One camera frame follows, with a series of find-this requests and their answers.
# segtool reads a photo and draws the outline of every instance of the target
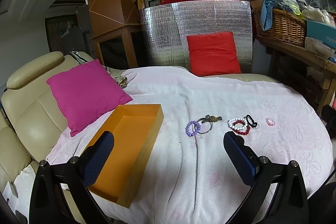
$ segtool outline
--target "magenta cushion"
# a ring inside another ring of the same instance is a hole
[[[98,59],[56,74],[47,84],[68,120],[71,137],[104,113],[132,100]]]

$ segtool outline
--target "black hair tie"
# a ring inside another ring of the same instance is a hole
[[[258,125],[258,123],[255,122],[250,115],[246,115],[246,121],[247,121],[247,124],[252,128],[256,128]]]

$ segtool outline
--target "metal bolt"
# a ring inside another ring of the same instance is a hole
[[[78,162],[78,157],[77,156],[73,156],[72,158],[70,158],[69,162],[72,164],[75,164],[76,162]]]
[[[298,167],[299,164],[296,160],[291,160],[291,165],[293,165],[294,167]]]
[[[46,160],[41,160],[41,161],[39,162],[39,166],[40,166],[40,167],[44,167],[46,164],[47,164],[47,161],[46,161]]]
[[[259,160],[260,160],[262,163],[264,163],[264,164],[268,163],[268,158],[265,157],[265,156],[261,156],[261,157],[259,157]]]

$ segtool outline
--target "sofa headrest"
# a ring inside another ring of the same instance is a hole
[[[8,89],[18,89],[30,80],[52,69],[64,59],[61,52],[50,52],[16,70],[7,81]]]

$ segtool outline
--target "reflective foil sheet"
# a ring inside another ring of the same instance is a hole
[[[231,31],[241,72],[251,72],[252,21],[248,1],[185,1],[146,8],[140,14],[151,65],[190,69],[188,35]]]

